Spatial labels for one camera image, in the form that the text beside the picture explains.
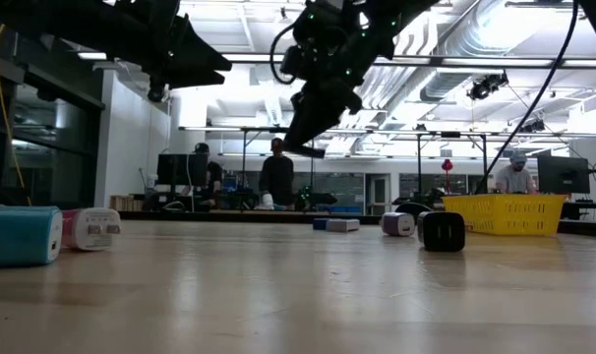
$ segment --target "table surface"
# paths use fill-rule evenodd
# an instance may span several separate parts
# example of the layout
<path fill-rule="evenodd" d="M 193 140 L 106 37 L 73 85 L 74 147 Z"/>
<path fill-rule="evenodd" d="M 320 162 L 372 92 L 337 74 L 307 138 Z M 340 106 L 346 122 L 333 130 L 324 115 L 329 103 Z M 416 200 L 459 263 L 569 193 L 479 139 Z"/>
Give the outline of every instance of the table surface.
<path fill-rule="evenodd" d="M 125 222 L 0 269 L 0 353 L 596 353 L 596 238 L 415 238 Z"/>

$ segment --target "computer monitor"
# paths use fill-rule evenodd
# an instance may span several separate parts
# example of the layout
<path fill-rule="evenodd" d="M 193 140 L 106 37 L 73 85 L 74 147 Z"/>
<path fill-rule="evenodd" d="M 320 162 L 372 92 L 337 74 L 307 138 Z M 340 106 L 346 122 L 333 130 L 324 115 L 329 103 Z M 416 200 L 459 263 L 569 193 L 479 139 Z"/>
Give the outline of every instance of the computer monitor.
<path fill-rule="evenodd" d="M 589 162 L 584 158 L 538 156 L 538 183 L 542 193 L 591 193 Z"/>
<path fill-rule="evenodd" d="M 161 154 L 158 156 L 158 184 L 203 187 L 207 184 L 209 156 L 204 153 L 189 154 L 187 177 L 186 154 Z"/>

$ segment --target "yellow basket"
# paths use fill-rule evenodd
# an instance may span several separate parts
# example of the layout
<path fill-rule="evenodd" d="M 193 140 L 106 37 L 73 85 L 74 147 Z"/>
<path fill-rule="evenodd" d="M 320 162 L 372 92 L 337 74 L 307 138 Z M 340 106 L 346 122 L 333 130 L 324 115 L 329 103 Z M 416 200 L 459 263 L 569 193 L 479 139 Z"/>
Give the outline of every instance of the yellow basket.
<path fill-rule="evenodd" d="M 447 211 L 464 217 L 468 231 L 492 235 L 555 235 L 565 196 L 443 197 Z"/>

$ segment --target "man in dark shirt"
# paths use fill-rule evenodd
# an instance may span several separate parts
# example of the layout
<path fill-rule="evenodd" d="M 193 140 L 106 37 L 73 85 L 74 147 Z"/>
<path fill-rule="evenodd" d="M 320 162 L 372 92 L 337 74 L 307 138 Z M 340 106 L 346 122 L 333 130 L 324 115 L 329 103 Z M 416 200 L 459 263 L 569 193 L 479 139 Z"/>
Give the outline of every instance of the man in dark shirt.
<path fill-rule="evenodd" d="M 194 153 L 210 154 L 209 145 L 206 143 L 199 143 L 196 145 Z M 202 199 L 208 201 L 210 207 L 214 207 L 216 204 L 216 195 L 221 191 L 223 170 L 219 164 L 213 161 L 209 161 L 207 166 L 207 184 L 205 186 L 194 186 L 195 194 L 202 196 Z M 191 190 L 186 187 L 182 194 L 189 195 Z"/>
<path fill-rule="evenodd" d="M 259 190 L 262 195 L 271 194 L 274 203 L 282 207 L 292 207 L 294 194 L 292 184 L 294 181 L 294 163 L 282 154 L 282 139 L 274 138 L 271 141 L 273 156 L 268 157 L 263 164 Z"/>

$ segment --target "man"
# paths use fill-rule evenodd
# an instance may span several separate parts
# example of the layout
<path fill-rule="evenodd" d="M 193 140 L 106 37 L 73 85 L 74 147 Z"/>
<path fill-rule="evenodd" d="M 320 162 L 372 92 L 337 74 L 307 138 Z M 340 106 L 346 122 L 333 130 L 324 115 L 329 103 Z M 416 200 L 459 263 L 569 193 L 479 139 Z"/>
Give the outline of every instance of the man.
<path fill-rule="evenodd" d="M 197 144 L 194 153 L 210 154 L 209 145 L 206 143 Z M 205 200 L 205 203 L 210 207 L 214 207 L 216 205 L 216 195 L 219 193 L 219 191 L 221 191 L 222 173 L 223 170 L 219 164 L 209 161 L 209 165 L 207 166 L 207 185 L 194 186 L 198 187 L 195 189 L 195 194 L 202 196 L 203 200 Z M 182 194 L 188 196 L 190 192 L 191 189 L 187 186 L 182 191 Z"/>
<path fill-rule="evenodd" d="M 264 196 L 271 194 L 275 205 L 292 208 L 294 204 L 294 163 L 282 153 L 282 139 L 271 141 L 273 156 L 263 164 L 259 190 Z"/>
<path fill-rule="evenodd" d="M 534 180 L 525 169 L 526 162 L 525 155 L 515 152 L 510 158 L 510 166 L 497 173 L 496 188 L 502 193 L 535 193 Z"/>

